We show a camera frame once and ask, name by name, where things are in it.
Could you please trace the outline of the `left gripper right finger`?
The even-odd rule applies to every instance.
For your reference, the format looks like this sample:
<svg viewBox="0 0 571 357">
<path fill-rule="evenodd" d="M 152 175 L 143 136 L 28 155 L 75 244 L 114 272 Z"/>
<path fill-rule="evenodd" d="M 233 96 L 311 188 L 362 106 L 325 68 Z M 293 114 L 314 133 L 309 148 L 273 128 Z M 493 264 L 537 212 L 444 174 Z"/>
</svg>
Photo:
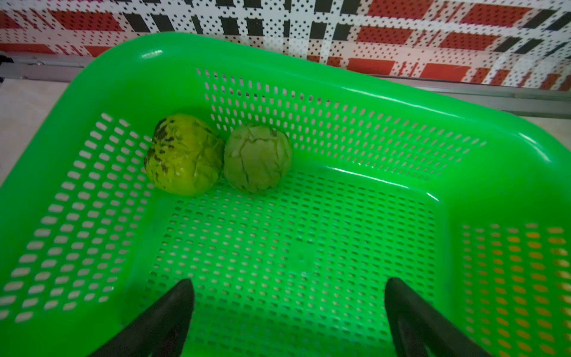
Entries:
<svg viewBox="0 0 571 357">
<path fill-rule="evenodd" d="M 385 310 L 397 356 L 489 356 L 403 280 L 385 285 Z"/>
</svg>

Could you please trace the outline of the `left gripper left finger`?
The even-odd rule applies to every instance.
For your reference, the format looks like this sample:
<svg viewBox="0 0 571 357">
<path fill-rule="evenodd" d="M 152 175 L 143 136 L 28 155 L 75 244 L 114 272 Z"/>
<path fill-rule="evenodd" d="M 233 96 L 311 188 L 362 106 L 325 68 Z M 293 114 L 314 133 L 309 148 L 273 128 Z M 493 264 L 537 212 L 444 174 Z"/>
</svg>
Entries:
<svg viewBox="0 0 571 357">
<path fill-rule="evenodd" d="M 190 329 L 195 292 L 179 281 L 92 356 L 180 356 Z"/>
</svg>

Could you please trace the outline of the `green custard apple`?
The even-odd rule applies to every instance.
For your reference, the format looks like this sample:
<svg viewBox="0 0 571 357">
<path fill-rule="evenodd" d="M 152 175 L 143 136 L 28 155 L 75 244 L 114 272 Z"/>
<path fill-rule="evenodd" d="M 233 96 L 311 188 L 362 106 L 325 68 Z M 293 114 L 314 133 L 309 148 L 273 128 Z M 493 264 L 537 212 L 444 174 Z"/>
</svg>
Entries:
<svg viewBox="0 0 571 357">
<path fill-rule="evenodd" d="M 236 189 L 262 193 L 278 186 L 292 162 L 286 134 L 264 125 L 241 126 L 226 141 L 223 173 Z"/>
</svg>

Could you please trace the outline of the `custard apple in basket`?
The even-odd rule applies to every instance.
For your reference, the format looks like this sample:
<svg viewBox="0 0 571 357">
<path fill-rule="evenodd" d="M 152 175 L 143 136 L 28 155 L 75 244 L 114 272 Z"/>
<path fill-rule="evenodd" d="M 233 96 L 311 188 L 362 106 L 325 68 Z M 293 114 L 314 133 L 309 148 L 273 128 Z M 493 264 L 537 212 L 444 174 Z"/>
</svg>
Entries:
<svg viewBox="0 0 571 357">
<path fill-rule="evenodd" d="M 144 167 L 157 188 L 179 196 L 200 196 L 219 180 L 225 142 L 202 120 L 176 114 L 161 119 Z"/>
</svg>

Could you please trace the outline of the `green basket with apples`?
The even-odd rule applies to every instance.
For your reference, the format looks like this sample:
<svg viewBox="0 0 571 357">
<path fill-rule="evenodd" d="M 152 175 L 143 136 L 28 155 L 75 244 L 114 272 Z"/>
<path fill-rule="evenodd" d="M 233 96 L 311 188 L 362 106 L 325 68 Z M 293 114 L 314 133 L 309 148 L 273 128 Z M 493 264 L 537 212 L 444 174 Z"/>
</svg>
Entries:
<svg viewBox="0 0 571 357">
<path fill-rule="evenodd" d="M 252 195 L 157 189 L 157 123 L 288 135 Z M 570 152 L 527 120 L 272 52 L 162 33 L 108 50 L 1 187 L 1 354 L 87 356 L 179 281 L 186 356 L 391 356 L 402 279 L 494 356 L 570 354 Z"/>
</svg>

